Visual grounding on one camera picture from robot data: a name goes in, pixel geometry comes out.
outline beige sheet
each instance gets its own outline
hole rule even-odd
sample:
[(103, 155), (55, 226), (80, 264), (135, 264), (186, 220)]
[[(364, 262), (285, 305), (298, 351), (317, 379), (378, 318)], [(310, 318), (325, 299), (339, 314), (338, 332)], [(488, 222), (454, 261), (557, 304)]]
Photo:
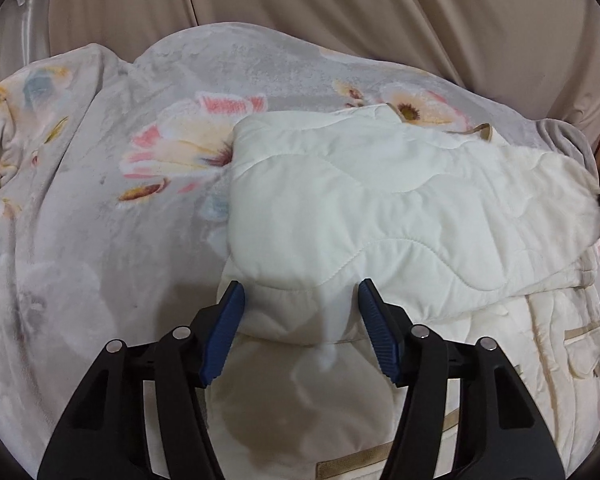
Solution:
[(415, 66), (600, 136), (595, 0), (51, 0), (51, 49), (97, 42), (133, 60), (176, 30), (233, 21)]

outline floral blanket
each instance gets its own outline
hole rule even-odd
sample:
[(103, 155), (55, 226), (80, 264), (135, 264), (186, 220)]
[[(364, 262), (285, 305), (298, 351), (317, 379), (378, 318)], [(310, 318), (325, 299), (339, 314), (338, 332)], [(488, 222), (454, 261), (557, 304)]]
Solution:
[(568, 124), (251, 25), (184, 30), (133, 64), (90, 45), (0, 84), (0, 437), (29, 473), (108, 340), (157, 340), (215, 303), (234, 124), (382, 102), (446, 131), (491, 123), (596, 172)]

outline metal screw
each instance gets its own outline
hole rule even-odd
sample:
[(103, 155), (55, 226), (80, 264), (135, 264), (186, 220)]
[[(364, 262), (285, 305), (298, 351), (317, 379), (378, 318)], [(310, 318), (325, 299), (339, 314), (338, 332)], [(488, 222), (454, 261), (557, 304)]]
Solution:
[(480, 346), (485, 350), (492, 351), (498, 347), (498, 343), (496, 343), (495, 339), (491, 339), (490, 337), (483, 337), (480, 339)]
[(188, 326), (179, 326), (171, 333), (176, 339), (186, 339), (191, 335), (191, 330)]
[(411, 329), (411, 333), (420, 339), (429, 337), (429, 329), (424, 325), (414, 325)]
[(113, 341), (109, 341), (105, 348), (110, 354), (120, 352), (122, 350), (122, 341), (120, 341), (120, 339), (114, 339)]

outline white quilted comforter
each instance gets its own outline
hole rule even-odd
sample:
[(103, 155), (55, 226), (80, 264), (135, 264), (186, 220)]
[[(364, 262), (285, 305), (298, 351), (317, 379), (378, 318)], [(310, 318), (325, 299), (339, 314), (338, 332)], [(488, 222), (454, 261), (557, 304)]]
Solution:
[(241, 281), (248, 309), (206, 394), (227, 477), (379, 478), (404, 391), (352, 300), (367, 277), (445, 338), (496, 338), (572, 471), (600, 433), (598, 193), (566, 156), (405, 124), (386, 105), (242, 120), (219, 294)]

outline pink flower print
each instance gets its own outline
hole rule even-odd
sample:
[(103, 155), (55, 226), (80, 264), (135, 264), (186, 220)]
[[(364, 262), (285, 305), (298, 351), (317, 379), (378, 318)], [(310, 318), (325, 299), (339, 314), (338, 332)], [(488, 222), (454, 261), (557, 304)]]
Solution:
[(267, 110), (263, 95), (240, 97), (199, 92), (165, 108), (157, 121), (132, 136), (120, 171), (127, 178), (195, 178), (180, 189), (195, 189), (218, 174), (233, 156), (233, 130), (242, 118)]

